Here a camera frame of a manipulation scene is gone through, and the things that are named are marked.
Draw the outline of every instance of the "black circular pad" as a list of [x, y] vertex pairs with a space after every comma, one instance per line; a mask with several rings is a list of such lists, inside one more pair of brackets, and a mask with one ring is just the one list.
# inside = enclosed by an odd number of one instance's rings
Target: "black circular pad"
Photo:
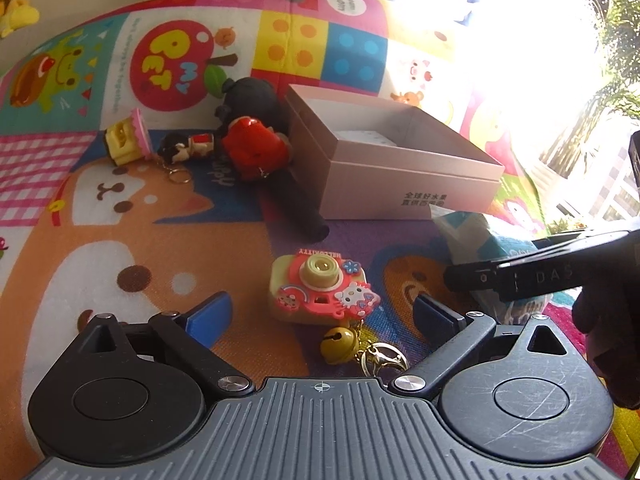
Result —
[[119, 351], [60, 359], [31, 396], [28, 414], [45, 454], [85, 465], [123, 465], [187, 438], [204, 414], [187, 374]]
[[505, 413], [522, 420], [554, 418], [569, 405], [569, 397], [560, 386], [534, 378], [503, 382], [494, 391], [494, 401]]
[[112, 377], [81, 386], [74, 396], [74, 405], [89, 418], [118, 420], [139, 412], [148, 399], [148, 390], [139, 382]]
[[438, 410], [470, 446], [518, 463], [561, 463], [597, 449], [613, 406], [584, 358], [552, 323], [532, 320], [506, 357], [466, 368]]

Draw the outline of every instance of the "yellow stuffed toy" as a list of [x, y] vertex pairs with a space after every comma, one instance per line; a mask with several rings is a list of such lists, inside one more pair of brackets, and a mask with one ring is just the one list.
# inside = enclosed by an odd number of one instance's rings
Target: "yellow stuffed toy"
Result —
[[31, 7], [28, 0], [0, 0], [0, 39], [39, 19], [38, 9]]

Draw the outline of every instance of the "black plush toy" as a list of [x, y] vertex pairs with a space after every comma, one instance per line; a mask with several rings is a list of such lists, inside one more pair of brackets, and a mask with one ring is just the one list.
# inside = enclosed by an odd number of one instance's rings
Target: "black plush toy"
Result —
[[267, 128], [271, 126], [275, 131], [288, 135], [286, 112], [268, 81], [255, 77], [243, 77], [238, 81], [227, 79], [222, 83], [222, 92], [225, 99], [215, 111], [222, 122], [216, 131], [217, 137], [224, 137], [229, 123], [243, 116], [258, 119]]

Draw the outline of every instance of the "blue flower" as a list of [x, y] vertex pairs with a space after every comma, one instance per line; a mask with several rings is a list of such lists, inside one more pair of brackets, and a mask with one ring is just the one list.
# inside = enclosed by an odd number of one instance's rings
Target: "blue flower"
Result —
[[344, 272], [347, 274], [359, 274], [362, 267], [358, 262], [354, 262], [353, 260], [344, 260], [342, 262], [342, 268]]

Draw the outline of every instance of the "tissue packet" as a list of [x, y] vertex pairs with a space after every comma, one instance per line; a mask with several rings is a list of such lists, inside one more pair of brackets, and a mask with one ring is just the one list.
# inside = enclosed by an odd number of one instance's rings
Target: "tissue packet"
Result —
[[[468, 264], [505, 256], [531, 253], [536, 246], [521, 227], [481, 213], [432, 210], [432, 218], [444, 236], [454, 264]], [[471, 295], [480, 309], [501, 324], [525, 324], [539, 314], [551, 300], [551, 294], [504, 302], [493, 290], [475, 290]]]

